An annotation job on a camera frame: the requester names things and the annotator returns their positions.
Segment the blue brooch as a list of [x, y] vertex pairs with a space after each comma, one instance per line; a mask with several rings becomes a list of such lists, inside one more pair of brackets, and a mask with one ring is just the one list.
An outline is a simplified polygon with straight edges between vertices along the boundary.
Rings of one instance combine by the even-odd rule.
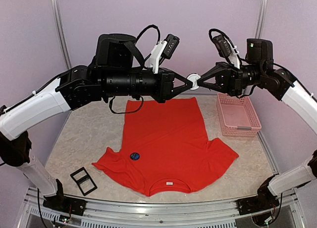
[[192, 82], [192, 88], [190, 90], [194, 91], [199, 89], [198, 80], [201, 78], [201, 76], [197, 73], [192, 73], [187, 76], [187, 80]]

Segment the red t-shirt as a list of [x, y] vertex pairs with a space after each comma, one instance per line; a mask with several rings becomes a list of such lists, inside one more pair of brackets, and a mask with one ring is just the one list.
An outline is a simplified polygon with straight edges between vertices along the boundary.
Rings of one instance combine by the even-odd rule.
[[200, 191], [239, 157], [219, 138], [209, 140], [196, 98], [146, 101], [141, 108], [128, 101], [126, 110], [121, 149], [107, 148], [94, 166], [145, 196]]

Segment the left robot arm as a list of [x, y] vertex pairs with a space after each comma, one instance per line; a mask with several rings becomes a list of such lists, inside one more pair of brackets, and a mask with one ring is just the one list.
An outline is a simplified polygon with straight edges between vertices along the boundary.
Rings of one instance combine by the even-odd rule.
[[5, 164], [21, 170], [39, 189], [44, 207], [82, 216], [86, 201], [65, 196], [61, 182], [30, 154], [28, 129], [91, 102], [111, 104], [116, 96], [136, 100], [151, 96], [164, 103], [192, 87], [191, 81], [160, 66], [163, 59], [171, 58], [179, 44], [178, 37], [169, 34], [156, 43], [148, 69], [136, 42], [134, 36], [127, 34], [102, 34], [90, 65], [69, 69], [14, 106], [1, 107], [0, 157]]

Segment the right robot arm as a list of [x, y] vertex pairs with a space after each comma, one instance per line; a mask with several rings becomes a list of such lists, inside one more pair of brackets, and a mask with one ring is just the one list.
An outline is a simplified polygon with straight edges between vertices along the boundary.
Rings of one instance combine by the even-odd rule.
[[[198, 86], [241, 97], [247, 86], [268, 90], [277, 100], [295, 111], [313, 130], [317, 130], [317, 101], [302, 83], [286, 68], [274, 69], [272, 42], [263, 39], [247, 39], [246, 65], [232, 42], [224, 35], [211, 38], [220, 57], [225, 62], [198, 79]], [[245, 215], [281, 205], [284, 191], [302, 187], [317, 177], [317, 154], [301, 165], [282, 174], [266, 179], [257, 190], [257, 195], [237, 201], [239, 214]]]

